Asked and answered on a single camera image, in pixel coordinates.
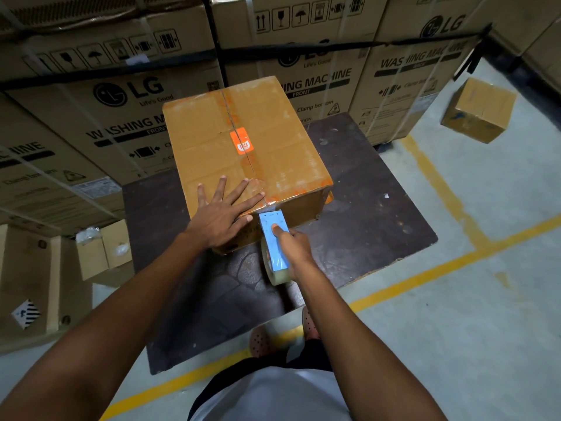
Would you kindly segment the blue tape dispenser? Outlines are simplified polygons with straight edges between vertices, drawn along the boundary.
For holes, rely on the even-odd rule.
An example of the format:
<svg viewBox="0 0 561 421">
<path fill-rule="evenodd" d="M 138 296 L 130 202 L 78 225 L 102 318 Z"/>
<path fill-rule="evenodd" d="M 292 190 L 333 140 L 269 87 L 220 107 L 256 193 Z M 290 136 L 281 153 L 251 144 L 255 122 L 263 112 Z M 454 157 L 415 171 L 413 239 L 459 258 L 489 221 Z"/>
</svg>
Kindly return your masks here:
<svg viewBox="0 0 561 421">
<path fill-rule="evenodd" d="M 273 226 L 277 225 L 282 231 L 288 232 L 289 227 L 281 210 L 263 212 L 259 214 L 259 223 L 262 227 L 265 246 L 268 251 L 271 271 L 273 273 L 288 270 L 290 264 L 280 246 L 279 239 L 273 232 Z"/>
</svg>

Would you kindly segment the person's left forearm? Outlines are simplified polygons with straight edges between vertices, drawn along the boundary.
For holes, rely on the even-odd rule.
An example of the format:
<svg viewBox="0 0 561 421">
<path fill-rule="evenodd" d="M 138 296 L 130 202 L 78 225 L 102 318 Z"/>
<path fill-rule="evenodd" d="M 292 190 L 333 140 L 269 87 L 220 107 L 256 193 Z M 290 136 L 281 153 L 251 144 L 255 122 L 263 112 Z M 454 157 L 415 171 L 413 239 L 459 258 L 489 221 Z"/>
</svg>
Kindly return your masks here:
<svg viewBox="0 0 561 421">
<path fill-rule="evenodd" d="M 0 403 L 0 421 L 99 421 L 179 280 L 209 247 L 202 230 L 180 233 L 38 359 Z"/>
</svg>

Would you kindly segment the stack of large appliance cartons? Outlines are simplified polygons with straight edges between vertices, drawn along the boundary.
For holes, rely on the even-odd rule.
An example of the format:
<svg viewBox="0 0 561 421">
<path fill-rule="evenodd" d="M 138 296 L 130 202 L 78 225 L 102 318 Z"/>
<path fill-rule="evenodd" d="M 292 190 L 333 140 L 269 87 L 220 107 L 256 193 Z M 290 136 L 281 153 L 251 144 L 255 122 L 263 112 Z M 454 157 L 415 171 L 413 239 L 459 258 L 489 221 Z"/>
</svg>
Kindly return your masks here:
<svg viewBox="0 0 561 421">
<path fill-rule="evenodd" d="M 276 77 L 301 123 L 408 135 L 480 37 L 561 0 L 163 0 L 0 44 L 0 96 L 120 185 L 176 167 L 163 105 Z"/>
</svg>

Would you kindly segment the cardboard carton with striped label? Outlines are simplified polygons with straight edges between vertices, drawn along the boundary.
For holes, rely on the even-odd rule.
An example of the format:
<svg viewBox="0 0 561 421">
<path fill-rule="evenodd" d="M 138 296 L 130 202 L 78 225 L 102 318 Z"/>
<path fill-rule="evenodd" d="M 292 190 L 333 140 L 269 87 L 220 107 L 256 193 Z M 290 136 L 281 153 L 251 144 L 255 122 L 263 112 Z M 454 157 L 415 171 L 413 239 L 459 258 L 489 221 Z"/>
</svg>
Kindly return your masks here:
<svg viewBox="0 0 561 421">
<path fill-rule="evenodd" d="M 92 308 L 73 240 L 0 226 L 0 356 L 59 339 Z"/>
</svg>

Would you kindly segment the dark brown plywood platform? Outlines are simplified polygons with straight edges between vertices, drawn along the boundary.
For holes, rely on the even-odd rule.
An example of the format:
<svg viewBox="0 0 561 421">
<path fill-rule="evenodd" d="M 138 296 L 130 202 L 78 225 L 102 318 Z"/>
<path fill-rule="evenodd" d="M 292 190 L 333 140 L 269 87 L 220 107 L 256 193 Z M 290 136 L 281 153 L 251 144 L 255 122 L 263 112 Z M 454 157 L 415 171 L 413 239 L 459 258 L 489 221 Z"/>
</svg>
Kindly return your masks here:
<svg viewBox="0 0 561 421">
<path fill-rule="evenodd" d="M 334 182 L 319 219 L 300 227 L 314 259 L 339 289 L 438 240 L 348 114 L 306 127 Z M 135 272 L 154 261 L 190 216 L 176 168 L 125 185 Z M 304 304 L 295 284 L 270 284 L 259 243 L 228 255 L 207 251 L 167 303 L 146 346 L 157 375 Z"/>
</svg>

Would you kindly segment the cardboard box with orange sticker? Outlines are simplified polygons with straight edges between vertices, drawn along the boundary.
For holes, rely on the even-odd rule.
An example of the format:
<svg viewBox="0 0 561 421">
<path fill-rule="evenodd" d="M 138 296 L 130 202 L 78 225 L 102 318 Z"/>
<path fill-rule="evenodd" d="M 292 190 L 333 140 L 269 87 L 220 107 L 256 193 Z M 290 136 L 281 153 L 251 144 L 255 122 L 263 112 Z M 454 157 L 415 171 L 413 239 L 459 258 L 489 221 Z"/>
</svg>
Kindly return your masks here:
<svg viewBox="0 0 561 421">
<path fill-rule="evenodd" d="M 236 204 L 264 193 L 243 212 L 252 222 L 213 247 L 218 254 L 258 242 L 260 212 L 280 210 L 293 228 L 318 219 L 332 199 L 333 180 L 276 77 L 167 102 L 163 115 L 190 218 L 198 185 L 211 199 L 221 176 L 226 194 L 249 180 Z"/>
</svg>

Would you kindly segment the clear packing tape roll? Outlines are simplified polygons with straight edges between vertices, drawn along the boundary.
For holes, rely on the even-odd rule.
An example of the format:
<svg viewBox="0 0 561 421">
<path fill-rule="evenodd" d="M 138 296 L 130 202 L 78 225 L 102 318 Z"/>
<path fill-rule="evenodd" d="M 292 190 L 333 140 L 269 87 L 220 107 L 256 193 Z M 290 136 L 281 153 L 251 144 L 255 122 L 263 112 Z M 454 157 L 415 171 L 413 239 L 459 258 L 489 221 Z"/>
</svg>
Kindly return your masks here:
<svg viewBox="0 0 561 421">
<path fill-rule="evenodd" d="M 278 239 L 272 235 L 264 235 L 261 239 L 261 250 L 265 271 L 270 283 L 274 286 L 291 282 L 290 264 L 285 257 Z"/>
</svg>

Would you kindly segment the person's right forearm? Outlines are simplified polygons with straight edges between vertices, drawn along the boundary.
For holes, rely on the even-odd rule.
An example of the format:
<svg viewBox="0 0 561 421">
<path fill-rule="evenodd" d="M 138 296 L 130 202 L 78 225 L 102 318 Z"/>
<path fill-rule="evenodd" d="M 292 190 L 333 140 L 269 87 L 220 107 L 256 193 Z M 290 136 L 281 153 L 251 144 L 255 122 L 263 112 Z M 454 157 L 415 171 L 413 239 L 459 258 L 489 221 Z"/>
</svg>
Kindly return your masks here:
<svg viewBox="0 0 561 421">
<path fill-rule="evenodd" d="M 313 258 L 290 262 L 354 421 L 447 421 L 421 382 L 351 310 Z"/>
</svg>

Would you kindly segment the pink perforated right shoe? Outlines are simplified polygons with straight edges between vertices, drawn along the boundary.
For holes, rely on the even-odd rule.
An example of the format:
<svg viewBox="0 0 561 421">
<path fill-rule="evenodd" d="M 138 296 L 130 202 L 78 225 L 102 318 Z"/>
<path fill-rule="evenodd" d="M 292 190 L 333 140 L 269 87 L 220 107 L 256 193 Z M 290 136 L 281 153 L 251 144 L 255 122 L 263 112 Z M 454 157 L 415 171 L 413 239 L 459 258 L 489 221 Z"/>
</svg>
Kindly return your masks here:
<svg viewBox="0 0 561 421">
<path fill-rule="evenodd" d="M 314 324 L 313 318 L 308 310 L 308 307 L 305 305 L 302 310 L 302 328 L 304 333 L 304 340 L 309 341 L 312 339 L 320 340 L 320 334 L 316 325 Z"/>
</svg>

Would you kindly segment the small carton with plastic wrap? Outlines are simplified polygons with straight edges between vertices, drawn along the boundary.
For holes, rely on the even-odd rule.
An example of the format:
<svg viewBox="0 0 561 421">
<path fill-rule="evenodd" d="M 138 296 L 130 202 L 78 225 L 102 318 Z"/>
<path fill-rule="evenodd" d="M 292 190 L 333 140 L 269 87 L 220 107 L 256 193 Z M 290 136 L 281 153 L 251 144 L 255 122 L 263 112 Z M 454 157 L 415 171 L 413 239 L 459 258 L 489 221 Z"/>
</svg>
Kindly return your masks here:
<svg viewBox="0 0 561 421">
<path fill-rule="evenodd" d="M 75 235 L 81 277 L 93 281 L 109 269 L 102 233 L 99 227 L 88 227 Z"/>
<path fill-rule="evenodd" d="M 120 268 L 132 261 L 129 230 L 126 220 L 101 228 L 104 250 L 110 269 Z"/>
</svg>

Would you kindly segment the pink perforated left shoe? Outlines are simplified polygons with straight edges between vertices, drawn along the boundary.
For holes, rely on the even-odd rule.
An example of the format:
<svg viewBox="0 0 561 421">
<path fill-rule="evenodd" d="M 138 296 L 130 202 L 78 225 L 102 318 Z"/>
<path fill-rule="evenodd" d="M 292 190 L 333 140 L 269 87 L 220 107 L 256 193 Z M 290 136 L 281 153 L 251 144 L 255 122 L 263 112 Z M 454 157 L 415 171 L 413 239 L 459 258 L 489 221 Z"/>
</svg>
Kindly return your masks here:
<svg viewBox="0 0 561 421">
<path fill-rule="evenodd" d="M 254 328 L 250 334 L 249 352 L 252 358 L 262 358 L 276 352 L 265 325 Z"/>
</svg>

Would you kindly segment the white shirt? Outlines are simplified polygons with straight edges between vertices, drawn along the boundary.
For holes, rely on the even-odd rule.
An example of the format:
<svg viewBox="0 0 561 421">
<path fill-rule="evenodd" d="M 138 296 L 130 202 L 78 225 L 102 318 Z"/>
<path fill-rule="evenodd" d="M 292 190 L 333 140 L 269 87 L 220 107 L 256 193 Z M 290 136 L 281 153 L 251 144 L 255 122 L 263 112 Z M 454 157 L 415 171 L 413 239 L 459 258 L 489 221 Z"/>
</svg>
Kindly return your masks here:
<svg viewBox="0 0 561 421">
<path fill-rule="evenodd" d="M 222 389 L 189 421 L 353 421 L 333 372 L 268 367 Z"/>
</svg>

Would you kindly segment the pink perforated shoe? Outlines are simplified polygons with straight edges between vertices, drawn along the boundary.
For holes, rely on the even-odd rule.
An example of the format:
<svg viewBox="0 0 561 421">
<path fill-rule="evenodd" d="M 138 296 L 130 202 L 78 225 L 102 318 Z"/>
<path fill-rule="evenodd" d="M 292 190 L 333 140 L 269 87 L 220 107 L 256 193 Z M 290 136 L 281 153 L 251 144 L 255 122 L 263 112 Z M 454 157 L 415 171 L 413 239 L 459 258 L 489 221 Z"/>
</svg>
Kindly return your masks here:
<svg viewBox="0 0 561 421">
<path fill-rule="evenodd" d="M 304 333 L 304 340 L 309 341 L 312 339 L 320 340 L 320 334 L 316 325 L 314 324 L 313 318 L 308 310 L 308 307 L 305 305 L 302 310 L 302 328 Z"/>
<path fill-rule="evenodd" d="M 249 352 L 252 358 L 262 358 L 276 352 L 265 325 L 254 328 L 250 334 Z"/>
</svg>

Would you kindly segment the small plain cardboard box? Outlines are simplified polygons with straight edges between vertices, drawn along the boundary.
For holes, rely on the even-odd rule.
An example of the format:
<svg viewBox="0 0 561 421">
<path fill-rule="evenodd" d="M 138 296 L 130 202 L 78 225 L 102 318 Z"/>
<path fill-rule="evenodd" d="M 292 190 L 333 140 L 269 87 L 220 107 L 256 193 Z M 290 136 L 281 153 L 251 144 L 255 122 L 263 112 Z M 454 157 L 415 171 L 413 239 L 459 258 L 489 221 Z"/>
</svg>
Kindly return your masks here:
<svg viewBox="0 0 561 421">
<path fill-rule="evenodd" d="M 468 78 L 454 93 L 440 124 L 485 144 L 509 126 L 516 93 L 477 78 Z"/>
</svg>

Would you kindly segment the person's right hand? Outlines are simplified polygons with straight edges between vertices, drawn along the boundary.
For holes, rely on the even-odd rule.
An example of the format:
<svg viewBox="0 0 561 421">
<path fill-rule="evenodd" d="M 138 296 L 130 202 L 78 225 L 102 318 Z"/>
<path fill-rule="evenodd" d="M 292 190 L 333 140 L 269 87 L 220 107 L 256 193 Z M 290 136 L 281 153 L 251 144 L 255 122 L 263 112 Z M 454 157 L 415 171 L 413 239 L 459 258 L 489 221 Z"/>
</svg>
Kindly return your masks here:
<svg viewBox="0 0 561 421">
<path fill-rule="evenodd" d="M 307 235 L 296 229 L 285 231 L 277 224 L 272 225 L 271 231 L 277 238 L 279 247 L 288 261 L 292 280 L 298 283 L 301 268 L 315 265 Z"/>
</svg>

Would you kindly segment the person's left hand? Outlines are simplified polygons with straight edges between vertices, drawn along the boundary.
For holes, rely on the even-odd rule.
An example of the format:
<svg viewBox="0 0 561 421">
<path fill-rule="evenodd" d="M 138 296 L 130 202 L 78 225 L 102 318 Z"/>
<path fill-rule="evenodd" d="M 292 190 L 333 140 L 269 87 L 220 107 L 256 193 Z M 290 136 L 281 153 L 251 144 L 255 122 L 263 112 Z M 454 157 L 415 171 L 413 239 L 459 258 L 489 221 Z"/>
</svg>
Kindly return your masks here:
<svg viewBox="0 0 561 421">
<path fill-rule="evenodd" d="M 233 231 L 235 221 L 243 216 L 252 216 L 246 212 L 263 200 L 265 192 L 261 191 L 254 196 L 232 206 L 226 204 L 227 176 L 219 178 L 217 188 L 208 205 L 198 208 L 195 216 L 190 220 L 184 232 L 179 237 L 190 246 L 202 251 L 220 247 L 232 240 L 239 232 Z"/>
</svg>

